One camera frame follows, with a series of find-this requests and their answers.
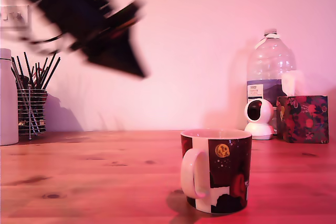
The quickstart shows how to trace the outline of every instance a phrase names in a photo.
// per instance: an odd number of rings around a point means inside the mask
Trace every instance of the mug handle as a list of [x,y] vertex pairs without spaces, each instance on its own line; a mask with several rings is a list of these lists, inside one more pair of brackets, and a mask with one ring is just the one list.
[[183,157],[181,166],[181,187],[190,198],[201,199],[208,195],[209,167],[204,150],[189,149]]

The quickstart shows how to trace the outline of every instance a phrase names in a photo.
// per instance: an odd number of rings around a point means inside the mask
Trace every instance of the bottle label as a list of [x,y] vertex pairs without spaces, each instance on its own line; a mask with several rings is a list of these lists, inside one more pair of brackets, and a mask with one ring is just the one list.
[[247,82],[247,100],[264,98],[276,107],[277,97],[286,95],[282,91],[281,79],[254,80]]
[[263,84],[251,84],[247,85],[247,102],[253,99],[264,98],[264,85]]

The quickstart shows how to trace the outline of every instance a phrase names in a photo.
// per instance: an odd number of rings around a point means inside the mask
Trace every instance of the camera lens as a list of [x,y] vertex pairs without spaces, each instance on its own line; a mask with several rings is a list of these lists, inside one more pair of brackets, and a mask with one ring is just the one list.
[[247,108],[247,116],[251,120],[258,120],[260,118],[260,109],[261,109],[262,102],[259,100],[253,101]]

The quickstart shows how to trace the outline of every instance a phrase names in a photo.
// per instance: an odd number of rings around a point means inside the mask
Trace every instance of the white canister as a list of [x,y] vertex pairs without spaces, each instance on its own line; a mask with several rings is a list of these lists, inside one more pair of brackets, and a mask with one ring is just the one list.
[[17,88],[11,71],[11,51],[0,49],[0,145],[19,141],[17,116]]

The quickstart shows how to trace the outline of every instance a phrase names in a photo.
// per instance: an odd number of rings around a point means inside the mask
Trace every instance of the plastic water bottle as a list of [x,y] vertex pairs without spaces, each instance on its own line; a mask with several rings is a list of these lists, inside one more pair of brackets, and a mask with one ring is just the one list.
[[11,71],[11,51],[0,49],[0,145],[19,141],[17,88]]
[[[247,65],[247,100],[264,98],[276,110],[277,97],[282,91],[281,75],[296,70],[292,51],[282,42],[276,29],[265,30],[264,38],[256,45]],[[276,113],[270,124],[277,128]]]

